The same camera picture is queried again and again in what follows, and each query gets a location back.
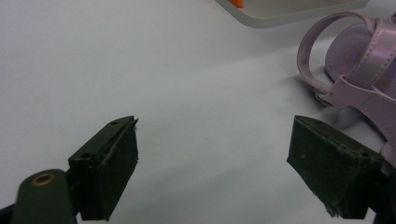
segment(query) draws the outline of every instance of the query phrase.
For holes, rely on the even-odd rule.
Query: white table surface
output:
[[[358,11],[393,10],[372,0]],[[298,45],[317,20],[258,30],[214,0],[1,1],[0,207],[24,178],[67,170],[103,126],[134,115],[140,160],[110,223],[372,223],[372,211],[331,218],[286,163],[296,114],[382,144],[301,81]],[[316,44],[317,73],[345,26]]]

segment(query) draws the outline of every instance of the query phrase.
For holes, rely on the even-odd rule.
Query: orange object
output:
[[[244,7],[244,0],[229,0],[234,6],[242,8]]]

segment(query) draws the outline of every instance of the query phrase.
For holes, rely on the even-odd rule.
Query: pink sandal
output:
[[[363,22],[346,28],[332,42],[325,68],[333,84],[315,78],[309,68],[312,47],[320,33],[344,17]],[[370,119],[387,139],[381,149],[396,167],[396,24],[355,12],[332,14],[317,22],[300,45],[297,64],[304,80],[326,105],[353,106]]]

